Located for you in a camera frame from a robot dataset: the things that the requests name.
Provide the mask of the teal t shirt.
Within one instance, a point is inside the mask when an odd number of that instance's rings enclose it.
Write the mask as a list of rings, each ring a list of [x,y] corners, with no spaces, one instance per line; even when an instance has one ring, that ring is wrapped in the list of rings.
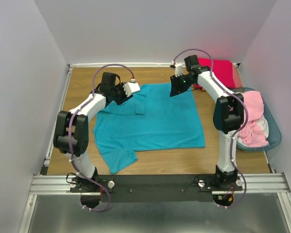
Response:
[[[97,113],[95,143],[111,174],[135,163],[138,151],[205,147],[192,92],[171,97],[170,89],[144,84],[128,101]]]

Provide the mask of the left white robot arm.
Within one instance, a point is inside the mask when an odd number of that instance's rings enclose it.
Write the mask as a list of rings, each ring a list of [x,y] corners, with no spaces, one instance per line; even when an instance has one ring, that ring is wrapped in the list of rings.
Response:
[[[69,158],[81,186],[88,192],[97,186],[103,189],[98,183],[97,169],[88,156],[89,122],[110,103],[121,105],[140,91],[134,75],[128,82],[116,83],[117,79],[121,79],[118,74],[103,72],[101,82],[81,104],[69,111],[61,110],[57,115],[53,146]]]

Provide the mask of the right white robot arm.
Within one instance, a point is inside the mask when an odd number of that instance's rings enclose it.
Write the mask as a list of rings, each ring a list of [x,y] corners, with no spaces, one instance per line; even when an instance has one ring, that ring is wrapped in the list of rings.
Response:
[[[189,90],[190,86],[201,86],[215,102],[213,124],[219,133],[219,160],[215,174],[211,179],[219,190],[225,190],[238,179],[236,165],[237,136],[244,123],[243,95],[234,93],[216,78],[212,67],[202,66],[196,55],[184,59],[183,65],[172,61],[170,67],[175,74],[170,77],[170,96],[176,96]]]

